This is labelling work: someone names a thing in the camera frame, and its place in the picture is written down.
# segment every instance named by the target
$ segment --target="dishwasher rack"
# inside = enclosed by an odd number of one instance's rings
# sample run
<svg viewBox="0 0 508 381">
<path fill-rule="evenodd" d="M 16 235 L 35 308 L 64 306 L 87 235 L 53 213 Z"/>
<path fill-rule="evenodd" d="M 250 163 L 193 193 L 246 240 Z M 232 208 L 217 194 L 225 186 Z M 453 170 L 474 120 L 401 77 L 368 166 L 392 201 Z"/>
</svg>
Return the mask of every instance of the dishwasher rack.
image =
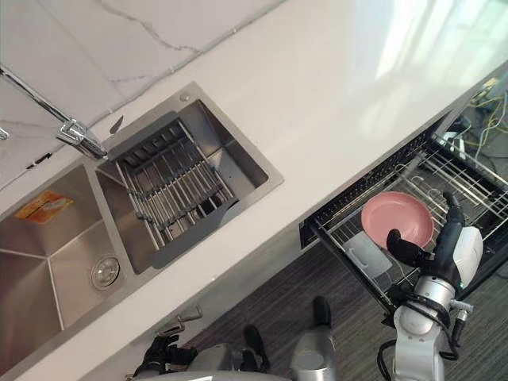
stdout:
<svg viewBox="0 0 508 381">
<path fill-rule="evenodd" d="M 115 164 L 156 250 L 236 201 L 179 119 Z"/>
<path fill-rule="evenodd" d="M 477 288 L 507 258 L 508 184 L 505 182 L 506 186 L 500 187 L 490 181 L 484 173 L 468 166 L 450 152 L 446 144 L 438 144 L 435 140 L 417 139 L 409 150 L 403 148 L 403 154 L 394 154 L 398 162 L 391 157 L 367 175 L 367 179 L 375 178 L 379 173 L 383 173 L 383 177 L 369 187 L 365 186 L 366 178 L 362 178 L 309 217 L 301 228 L 302 235 L 307 239 L 305 244 L 313 239 L 320 240 L 389 314 L 397 307 L 392 302 L 392 292 L 398 287 L 413 286 L 418 269 L 399 263 L 388 251 L 380 248 L 393 266 L 371 279 L 345 255 L 344 250 L 344 244 L 363 231 L 361 211 L 368 199 L 378 193 L 401 191 L 426 204 L 434 221 L 433 238 L 424 248 L 427 251 L 433 250 L 437 235 L 445 223 L 448 207 L 442 192 L 450 191 L 459 199 L 467 224 L 480 229 L 485 246 L 480 264 L 484 271 L 479 270 L 471 286 L 459 295 L 460 298 Z"/>
</svg>

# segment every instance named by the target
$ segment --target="wire rack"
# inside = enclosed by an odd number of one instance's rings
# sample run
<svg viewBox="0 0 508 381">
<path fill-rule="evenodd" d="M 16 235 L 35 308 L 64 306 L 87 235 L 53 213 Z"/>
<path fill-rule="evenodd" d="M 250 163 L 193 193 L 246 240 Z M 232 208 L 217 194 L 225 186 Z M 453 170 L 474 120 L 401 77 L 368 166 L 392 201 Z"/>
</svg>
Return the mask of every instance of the wire rack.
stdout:
<svg viewBox="0 0 508 381">
<path fill-rule="evenodd" d="M 180 120 L 116 162 L 156 250 L 234 198 Z"/>
<path fill-rule="evenodd" d="M 363 230 L 361 210 L 369 198 L 383 191 L 401 191 L 424 202 L 431 212 L 433 238 L 425 248 L 431 251 L 448 211 L 442 195 L 445 190 L 459 199 L 467 224 L 477 226 L 484 240 L 508 225 L 508 191 L 493 187 L 480 173 L 456 158 L 448 157 L 442 149 L 423 148 L 408 164 L 395 165 L 392 173 L 336 213 L 324 226 L 343 246 Z M 416 268 L 399 263 L 386 250 L 380 249 L 394 266 L 376 279 L 371 279 L 377 287 L 386 292 L 393 283 L 412 283 L 416 279 Z"/>
</svg>

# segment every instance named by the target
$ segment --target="sink drain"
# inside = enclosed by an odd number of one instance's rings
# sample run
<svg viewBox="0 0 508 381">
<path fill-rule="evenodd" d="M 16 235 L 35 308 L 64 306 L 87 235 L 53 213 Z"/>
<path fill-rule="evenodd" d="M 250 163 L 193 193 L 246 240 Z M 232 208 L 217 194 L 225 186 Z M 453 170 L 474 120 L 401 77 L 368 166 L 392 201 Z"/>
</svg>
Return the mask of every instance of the sink drain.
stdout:
<svg viewBox="0 0 508 381">
<path fill-rule="evenodd" d="M 90 280 L 96 290 L 104 291 L 117 280 L 118 274 L 120 274 L 120 263 L 114 256 L 108 256 L 95 262 Z"/>
</svg>

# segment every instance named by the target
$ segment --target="pink bowl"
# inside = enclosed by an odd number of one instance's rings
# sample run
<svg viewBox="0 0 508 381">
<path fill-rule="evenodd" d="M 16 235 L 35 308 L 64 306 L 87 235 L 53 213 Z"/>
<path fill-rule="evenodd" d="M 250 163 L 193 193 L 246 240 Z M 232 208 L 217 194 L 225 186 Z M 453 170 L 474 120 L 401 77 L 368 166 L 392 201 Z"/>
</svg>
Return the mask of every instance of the pink bowl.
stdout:
<svg viewBox="0 0 508 381">
<path fill-rule="evenodd" d="M 387 248 L 392 229 L 398 229 L 402 239 L 424 248 L 432 239 L 434 221 L 425 204 L 417 198 L 402 192 L 383 192 L 365 204 L 362 226 L 382 248 Z"/>
</svg>

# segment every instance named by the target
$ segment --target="sink basin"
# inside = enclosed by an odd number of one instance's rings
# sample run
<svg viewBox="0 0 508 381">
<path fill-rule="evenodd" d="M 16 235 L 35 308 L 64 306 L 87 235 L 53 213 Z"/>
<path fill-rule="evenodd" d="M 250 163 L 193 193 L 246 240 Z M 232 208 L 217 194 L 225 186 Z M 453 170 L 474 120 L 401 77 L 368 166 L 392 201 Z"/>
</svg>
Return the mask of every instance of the sink basin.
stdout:
<svg viewBox="0 0 508 381">
<path fill-rule="evenodd" d="M 104 144 L 108 160 L 70 164 L 0 221 L 0 375 L 16 377 L 283 181 L 195 83 Z"/>
<path fill-rule="evenodd" d="M 122 283 L 85 168 L 69 171 L 48 192 L 65 198 L 47 221 L 30 219 L 40 214 L 30 210 L 0 222 L 0 375 Z M 62 207 L 62 200 L 71 203 Z M 41 203 L 51 209 L 49 200 Z"/>
<path fill-rule="evenodd" d="M 283 181 L 195 83 L 106 145 L 98 181 L 137 274 L 166 266 Z"/>
</svg>

